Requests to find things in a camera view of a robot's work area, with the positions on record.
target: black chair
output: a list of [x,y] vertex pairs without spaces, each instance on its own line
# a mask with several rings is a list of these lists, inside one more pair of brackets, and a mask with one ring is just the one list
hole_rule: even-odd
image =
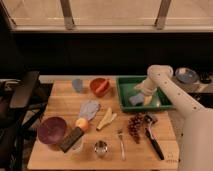
[[[39,72],[0,82],[0,168],[22,170],[24,139],[36,136],[36,131],[29,128],[44,112],[47,99]],[[23,123],[29,110],[34,114]]]

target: black handle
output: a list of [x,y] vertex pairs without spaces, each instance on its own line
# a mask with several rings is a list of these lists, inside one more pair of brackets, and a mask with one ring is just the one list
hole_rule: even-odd
[[158,142],[156,141],[156,139],[154,139],[154,138],[151,136],[151,133],[150,133],[150,131],[149,131],[147,128],[145,128],[145,134],[146,134],[146,136],[149,138],[149,140],[151,141],[152,146],[154,147],[154,149],[155,149],[155,151],[157,152],[157,154],[158,154],[158,156],[160,157],[160,159],[161,159],[161,160],[164,160],[164,155],[163,155],[163,153],[162,153],[162,151],[161,151],[161,148],[160,148]]
[[75,127],[59,144],[61,150],[66,153],[82,136],[84,135],[84,131]]
[[161,148],[160,148],[158,142],[155,139],[151,139],[151,138],[150,138],[150,141],[151,141],[152,146],[154,147],[155,151],[157,152],[158,156],[160,157],[160,159],[164,160],[164,155],[161,151]]

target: wooden surface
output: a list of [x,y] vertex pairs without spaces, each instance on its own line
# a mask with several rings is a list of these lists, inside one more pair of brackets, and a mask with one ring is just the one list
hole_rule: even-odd
[[[90,92],[89,81],[84,81],[84,92],[77,94],[72,88],[71,81],[56,81],[45,111],[44,118],[61,116],[73,127],[80,106],[85,100],[98,100],[101,104],[100,111],[90,122],[90,129],[83,136],[83,149],[79,153],[69,150],[63,153],[36,140],[28,163],[32,170],[141,170],[141,169],[177,169],[179,149],[173,128],[167,112],[158,112],[158,122],[153,126],[153,134],[165,156],[165,160],[159,160],[149,140],[140,133],[140,144],[136,144],[127,132],[128,120],[132,116],[122,113],[119,107],[117,90],[114,80],[110,80],[111,91],[103,98],[96,98]],[[96,127],[105,114],[108,107],[118,113],[118,117],[101,131]],[[116,134],[117,130],[124,130],[124,145],[126,161],[121,160],[120,142]],[[104,158],[98,158],[93,151],[94,144],[98,140],[104,140],[108,144],[108,153]]]

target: white object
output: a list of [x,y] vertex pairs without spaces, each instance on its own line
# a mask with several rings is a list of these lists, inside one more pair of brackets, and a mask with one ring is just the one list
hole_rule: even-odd
[[83,149],[83,137],[81,137],[71,148],[72,153],[79,153]]
[[171,81],[170,66],[152,65],[148,77],[137,88],[150,96],[157,86],[185,119],[179,171],[213,171],[213,109],[205,108]]

